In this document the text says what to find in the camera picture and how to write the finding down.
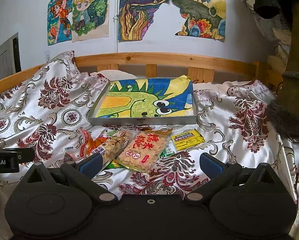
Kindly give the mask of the orange-red snack bag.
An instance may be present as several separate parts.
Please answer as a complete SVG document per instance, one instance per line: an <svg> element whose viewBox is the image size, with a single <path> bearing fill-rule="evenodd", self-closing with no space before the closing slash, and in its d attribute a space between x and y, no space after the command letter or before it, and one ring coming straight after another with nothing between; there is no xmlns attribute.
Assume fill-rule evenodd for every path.
<svg viewBox="0 0 299 240"><path fill-rule="evenodd" d="M96 149L98 146L103 144L108 139L106 129L104 129L96 139L93 139L91 134L84 129L79 128L78 131L83 136L83 143L82 146L79 148L80 157L89 156L94 149Z"/></svg>

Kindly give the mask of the metal tray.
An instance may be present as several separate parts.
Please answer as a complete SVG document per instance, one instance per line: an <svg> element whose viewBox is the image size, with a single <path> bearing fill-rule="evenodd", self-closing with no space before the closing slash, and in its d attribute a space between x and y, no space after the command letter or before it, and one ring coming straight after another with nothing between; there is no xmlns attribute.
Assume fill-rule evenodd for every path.
<svg viewBox="0 0 299 240"><path fill-rule="evenodd" d="M194 114L190 116L171 116L171 117L154 117L154 118L97 118L96 112L102 103L106 92L109 91L107 84L101 94L98 96L91 111L88 114L88 121L95 126L111 126L111 125L189 125L195 124L197 120L198 107L194 99L194 88L192 93L192 101L194 103Z"/></svg>

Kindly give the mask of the anime girl wall drawing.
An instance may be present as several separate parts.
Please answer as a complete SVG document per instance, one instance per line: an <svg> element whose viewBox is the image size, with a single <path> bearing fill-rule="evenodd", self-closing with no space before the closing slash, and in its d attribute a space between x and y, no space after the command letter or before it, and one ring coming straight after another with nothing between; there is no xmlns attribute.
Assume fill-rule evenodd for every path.
<svg viewBox="0 0 299 240"><path fill-rule="evenodd" d="M47 7L47 45L72 39L69 14L73 0L50 0Z"/></svg>

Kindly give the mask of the white wall pipe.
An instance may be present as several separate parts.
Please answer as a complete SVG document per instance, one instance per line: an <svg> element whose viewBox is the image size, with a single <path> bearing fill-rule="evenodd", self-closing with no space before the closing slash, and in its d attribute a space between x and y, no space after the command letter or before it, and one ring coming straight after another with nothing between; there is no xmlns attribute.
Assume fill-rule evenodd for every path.
<svg viewBox="0 0 299 240"><path fill-rule="evenodd" d="M119 4L120 0L115 0L115 10L114 10L114 52L118 53L118 15L119 15Z"/></svg>

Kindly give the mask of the wooden bed rail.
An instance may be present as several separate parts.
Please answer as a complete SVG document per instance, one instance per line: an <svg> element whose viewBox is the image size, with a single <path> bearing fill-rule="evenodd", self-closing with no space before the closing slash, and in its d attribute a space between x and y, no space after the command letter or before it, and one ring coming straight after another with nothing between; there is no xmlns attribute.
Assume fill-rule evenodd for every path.
<svg viewBox="0 0 299 240"><path fill-rule="evenodd" d="M79 70L87 72L88 69L118 70L121 65L145 65L146 77L157 76L157 66L186 67L188 76L193 79L195 89L212 89L225 92L231 82L224 85L213 84L215 72L222 74L243 74L252 80L259 80L270 90L279 90L283 78L281 71L272 68L272 65L255 61L246 63L218 57L206 57L175 53L110 53L99 55L79 56L73 58Z"/></svg>

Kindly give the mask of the rice cracker snack bag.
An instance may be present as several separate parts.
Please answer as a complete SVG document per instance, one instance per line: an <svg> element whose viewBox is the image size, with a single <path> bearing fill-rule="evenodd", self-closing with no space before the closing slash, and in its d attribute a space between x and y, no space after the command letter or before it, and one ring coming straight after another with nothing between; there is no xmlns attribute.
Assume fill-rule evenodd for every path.
<svg viewBox="0 0 299 240"><path fill-rule="evenodd" d="M120 165L138 172L150 172L170 142L172 129L140 131L117 156Z"/></svg>

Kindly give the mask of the landscape wall drawing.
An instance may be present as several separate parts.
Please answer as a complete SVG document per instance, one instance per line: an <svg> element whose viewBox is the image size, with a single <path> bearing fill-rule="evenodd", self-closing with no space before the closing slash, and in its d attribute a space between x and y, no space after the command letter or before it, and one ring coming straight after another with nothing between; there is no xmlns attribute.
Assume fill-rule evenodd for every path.
<svg viewBox="0 0 299 240"><path fill-rule="evenodd" d="M226 0L172 0L185 20L177 36L224 40Z"/></svg>

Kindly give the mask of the blond boy wall drawing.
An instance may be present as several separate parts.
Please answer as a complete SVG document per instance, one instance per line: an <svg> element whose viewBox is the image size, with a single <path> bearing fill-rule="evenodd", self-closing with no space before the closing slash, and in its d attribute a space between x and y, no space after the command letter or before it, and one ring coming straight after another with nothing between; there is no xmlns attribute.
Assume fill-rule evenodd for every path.
<svg viewBox="0 0 299 240"><path fill-rule="evenodd" d="M73 0L72 42L109 36L109 0Z"/></svg>

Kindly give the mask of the yellow snack packet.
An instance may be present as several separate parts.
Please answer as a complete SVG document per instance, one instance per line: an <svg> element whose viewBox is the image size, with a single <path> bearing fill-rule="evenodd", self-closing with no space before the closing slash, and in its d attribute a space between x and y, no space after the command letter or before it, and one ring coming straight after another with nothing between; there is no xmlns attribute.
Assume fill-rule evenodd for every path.
<svg viewBox="0 0 299 240"><path fill-rule="evenodd" d="M176 134L171 136L171 139L177 151L205 142L204 137L196 129Z"/></svg>

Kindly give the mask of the green sausage stick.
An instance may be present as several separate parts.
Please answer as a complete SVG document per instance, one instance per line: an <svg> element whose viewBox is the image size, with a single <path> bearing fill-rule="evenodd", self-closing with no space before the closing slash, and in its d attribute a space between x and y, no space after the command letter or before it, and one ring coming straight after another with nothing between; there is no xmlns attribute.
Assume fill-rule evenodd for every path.
<svg viewBox="0 0 299 240"><path fill-rule="evenodd" d="M113 169L113 168L124 168L124 166L115 161L112 161L106 167L106 169Z"/></svg>

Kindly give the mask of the nut bar clear wrapper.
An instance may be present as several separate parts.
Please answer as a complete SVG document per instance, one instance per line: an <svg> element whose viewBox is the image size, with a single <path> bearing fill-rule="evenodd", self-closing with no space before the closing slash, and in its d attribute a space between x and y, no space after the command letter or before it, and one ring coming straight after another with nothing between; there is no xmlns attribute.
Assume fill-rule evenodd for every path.
<svg viewBox="0 0 299 240"><path fill-rule="evenodd" d="M101 169L113 161L131 142L134 134L128 130L120 130L105 137L105 141L91 151L91 154L101 156Z"/></svg>

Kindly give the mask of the white green seaweed snack bag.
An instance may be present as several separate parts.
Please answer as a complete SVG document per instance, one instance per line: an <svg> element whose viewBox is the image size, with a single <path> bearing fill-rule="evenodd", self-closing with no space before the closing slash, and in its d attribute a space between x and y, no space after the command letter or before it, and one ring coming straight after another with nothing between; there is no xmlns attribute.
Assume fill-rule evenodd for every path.
<svg viewBox="0 0 299 240"><path fill-rule="evenodd" d="M164 150L160 154L160 158L169 157L170 155L173 155L177 152L174 143L170 140L170 142L166 145Z"/></svg>

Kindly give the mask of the swirly night wall drawing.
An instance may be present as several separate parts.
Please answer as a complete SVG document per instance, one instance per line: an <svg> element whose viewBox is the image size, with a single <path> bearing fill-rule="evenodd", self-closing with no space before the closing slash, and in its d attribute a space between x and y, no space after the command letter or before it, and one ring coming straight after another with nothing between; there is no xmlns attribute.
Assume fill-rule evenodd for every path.
<svg viewBox="0 0 299 240"><path fill-rule="evenodd" d="M154 13L169 0L120 0L118 40L140 41L154 21Z"/></svg>

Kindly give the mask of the dinosaur drawing paper liner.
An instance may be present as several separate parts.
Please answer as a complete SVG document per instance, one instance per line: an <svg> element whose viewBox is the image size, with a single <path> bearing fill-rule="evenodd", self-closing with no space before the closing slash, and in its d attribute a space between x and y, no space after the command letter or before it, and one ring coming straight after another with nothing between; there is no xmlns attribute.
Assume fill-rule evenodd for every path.
<svg viewBox="0 0 299 240"><path fill-rule="evenodd" d="M111 81L97 118L154 118L194 114L193 84L182 75Z"/></svg>

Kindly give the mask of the olive fur-trimmed coat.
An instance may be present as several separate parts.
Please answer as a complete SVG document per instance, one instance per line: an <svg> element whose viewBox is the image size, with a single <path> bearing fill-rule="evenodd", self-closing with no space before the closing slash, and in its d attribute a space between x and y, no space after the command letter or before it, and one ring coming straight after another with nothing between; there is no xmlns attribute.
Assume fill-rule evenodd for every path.
<svg viewBox="0 0 299 240"><path fill-rule="evenodd" d="M299 3L294 7L292 42L282 89L268 105L267 116L284 136L299 137Z"/></svg>

